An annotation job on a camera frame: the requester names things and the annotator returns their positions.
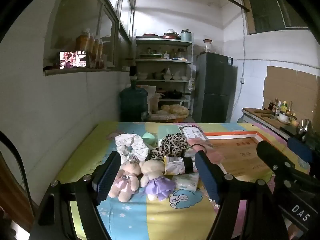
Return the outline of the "green white tissue packet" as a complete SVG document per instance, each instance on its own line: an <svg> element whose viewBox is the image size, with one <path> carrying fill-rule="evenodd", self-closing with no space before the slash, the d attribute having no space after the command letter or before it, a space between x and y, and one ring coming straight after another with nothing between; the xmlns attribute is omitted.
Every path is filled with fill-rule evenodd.
<svg viewBox="0 0 320 240"><path fill-rule="evenodd" d="M180 174L172 177L172 181L176 184L176 189L188 190L195 192L199 183L198 173Z"/></svg>

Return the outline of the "beige teddy bear pink dress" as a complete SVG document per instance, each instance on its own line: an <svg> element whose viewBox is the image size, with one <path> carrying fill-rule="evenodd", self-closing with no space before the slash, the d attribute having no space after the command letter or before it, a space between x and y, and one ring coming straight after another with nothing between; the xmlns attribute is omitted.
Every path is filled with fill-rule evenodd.
<svg viewBox="0 0 320 240"><path fill-rule="evenodd" d="M139 188L140 174L139 162L131 160L121 164L108 196L118 198L122 203L128 202Z"/></svg>

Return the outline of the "yellow white snack packet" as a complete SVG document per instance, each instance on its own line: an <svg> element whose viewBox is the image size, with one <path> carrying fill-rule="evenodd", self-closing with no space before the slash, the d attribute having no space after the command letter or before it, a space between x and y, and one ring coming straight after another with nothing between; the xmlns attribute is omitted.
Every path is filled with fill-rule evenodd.
<svg viewBox="0 0 320 240"><path fill-rule="evenodd" d="M165 175L196 173L197 168L193 157L164 157Z"/></svg>

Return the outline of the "white floral scrunchie cloth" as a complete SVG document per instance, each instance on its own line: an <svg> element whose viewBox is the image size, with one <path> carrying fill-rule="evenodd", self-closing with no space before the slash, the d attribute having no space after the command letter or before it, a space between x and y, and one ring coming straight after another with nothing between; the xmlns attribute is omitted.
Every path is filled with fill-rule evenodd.
<svg viewBox="0 0 320 240"><path fill-rule="evenodd" d="M122 164L132 160L144 161L149 154L148 146L137 134L120 134L115 137L115 143Z"/></svg>

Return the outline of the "leopard print cloth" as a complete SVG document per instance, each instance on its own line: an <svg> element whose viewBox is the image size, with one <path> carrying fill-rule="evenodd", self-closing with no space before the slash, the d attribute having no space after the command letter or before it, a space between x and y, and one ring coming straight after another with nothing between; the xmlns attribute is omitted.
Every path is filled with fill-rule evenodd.
<svg viewBox="0 0 320 240"><path fill-rule="evenodd" d="M164 157L183 157L189 144L181 133L168 134L162 140L159 146L153 148L150 153L150 159L164 160Z"/></svg>

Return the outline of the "beige teddy bear purple dress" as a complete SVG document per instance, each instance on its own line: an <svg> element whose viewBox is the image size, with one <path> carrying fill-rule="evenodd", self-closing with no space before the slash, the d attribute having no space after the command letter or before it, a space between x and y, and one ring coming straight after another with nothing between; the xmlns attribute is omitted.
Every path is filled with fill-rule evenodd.
<svg viewBox="0 0 320 240"><path fill-rule="evenodd" d="M175 183L164 175L163 161L150 159L139 163L143 176L140 186L150 201L167 199L174 191Z"/></svg>

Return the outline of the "green sponge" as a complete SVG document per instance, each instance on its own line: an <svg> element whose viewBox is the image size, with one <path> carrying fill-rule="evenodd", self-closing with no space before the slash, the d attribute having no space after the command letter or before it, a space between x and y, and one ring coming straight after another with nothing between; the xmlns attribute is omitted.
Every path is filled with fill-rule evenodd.
<svg viewBox="0 0 320 240"><path fill-rule="evenodd" d="M145 144L154 145L156 143L156 137L149 132L145 132L142 136L142 139Z"/></svg>

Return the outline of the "colourful cartoon table cloth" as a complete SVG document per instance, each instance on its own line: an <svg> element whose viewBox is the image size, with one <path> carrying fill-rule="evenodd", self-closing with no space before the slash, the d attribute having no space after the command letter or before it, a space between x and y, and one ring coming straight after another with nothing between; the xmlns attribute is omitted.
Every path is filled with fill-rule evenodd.
<svg viewBox="0 0 320 240"><path fill-rule="evenodd" d="M175 123L99 123L71 155L57 180L70 183L92 174L116 150L117 135L142 136L149 132L157 138L158 127L166 124ZM172 201L150 201L139 190L127 203L107 198L98 206L98 212L112 239L205 239L216 216L210 200L200 190L177 190Z"/></svg>

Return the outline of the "steel kettle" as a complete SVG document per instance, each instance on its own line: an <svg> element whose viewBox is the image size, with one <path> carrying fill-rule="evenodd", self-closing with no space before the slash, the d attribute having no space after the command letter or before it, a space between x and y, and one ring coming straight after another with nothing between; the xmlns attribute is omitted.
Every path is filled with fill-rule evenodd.
<svg viewBox="0 0 320 240"><path fill-rule="evenodd" d="M301 119L296 128L296 134L301 137L306 135L308 133L310 124L311 122L309 119Z"/></svg>

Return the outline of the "mint green tissue box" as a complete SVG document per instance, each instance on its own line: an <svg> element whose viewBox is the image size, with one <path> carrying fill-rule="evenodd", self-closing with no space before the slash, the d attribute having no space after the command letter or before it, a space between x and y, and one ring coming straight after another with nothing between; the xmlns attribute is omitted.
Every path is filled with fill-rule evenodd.
<svg viewBox="0 0 320 240"><path fill-rule="evenodd" d="M158 146L161 145L161 142L164 137L166 137L169 134L176 134L176 133L181 133L181 132L179 127L175 124L166 124L166 125L159 126L157 131Z"/></svg>

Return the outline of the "yellow bread basket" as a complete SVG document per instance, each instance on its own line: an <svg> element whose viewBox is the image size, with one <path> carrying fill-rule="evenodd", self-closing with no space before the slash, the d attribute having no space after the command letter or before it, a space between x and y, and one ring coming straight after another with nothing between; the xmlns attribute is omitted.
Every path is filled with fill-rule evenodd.
<svg viewBox="0 0 320 240"><path fill-rule="evenodd" d="M161 106L161 110L176 116L176 118L185 119L189 116L189 109L182 105L163 105Z"/></svg>

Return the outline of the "dark grey refrigerator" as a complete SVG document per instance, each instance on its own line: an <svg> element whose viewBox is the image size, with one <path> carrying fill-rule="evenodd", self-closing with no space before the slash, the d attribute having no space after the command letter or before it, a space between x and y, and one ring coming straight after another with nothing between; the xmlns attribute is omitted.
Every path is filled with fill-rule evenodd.
<svg viewBox="0 0 320 240"><path fill-rule="evenodd" d="M216 53L203 53L197 57L193 106L195 122L230 122L237 72L231 57Z"/></svg>

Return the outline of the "blue water jug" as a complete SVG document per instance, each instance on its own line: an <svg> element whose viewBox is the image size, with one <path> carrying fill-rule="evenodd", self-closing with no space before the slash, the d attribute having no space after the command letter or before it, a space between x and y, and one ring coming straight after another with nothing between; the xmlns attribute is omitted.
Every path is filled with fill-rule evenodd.
<svg viewBox="0 0 320 240"><path fill-rule="evenodd" d="M130 87L119 94L121 122L145 122L148 119L148 92L137 86L137 74L137 66L130 66Z"/></svg>

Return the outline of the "phone showing video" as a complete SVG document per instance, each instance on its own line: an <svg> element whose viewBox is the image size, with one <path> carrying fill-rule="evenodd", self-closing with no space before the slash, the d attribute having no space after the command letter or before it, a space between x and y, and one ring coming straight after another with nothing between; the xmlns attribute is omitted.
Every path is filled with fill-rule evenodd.
<svg viewBox="0 0 320 240"><path fill-rule="evenodd" d="M86 51L60 51L59 68L86 68L88 65L88 55Z"/></svg>

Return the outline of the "light blue pot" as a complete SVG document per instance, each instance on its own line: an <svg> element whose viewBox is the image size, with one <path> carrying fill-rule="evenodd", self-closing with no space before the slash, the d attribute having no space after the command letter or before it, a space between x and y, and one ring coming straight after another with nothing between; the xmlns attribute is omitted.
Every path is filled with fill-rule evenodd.
<svg viewBox="0 0 320 240"><path fill-rule="evenodd" d="M192 41L192 33L189 31L189 29L183 29L180 33L180 39L181 41Z"/></svg>

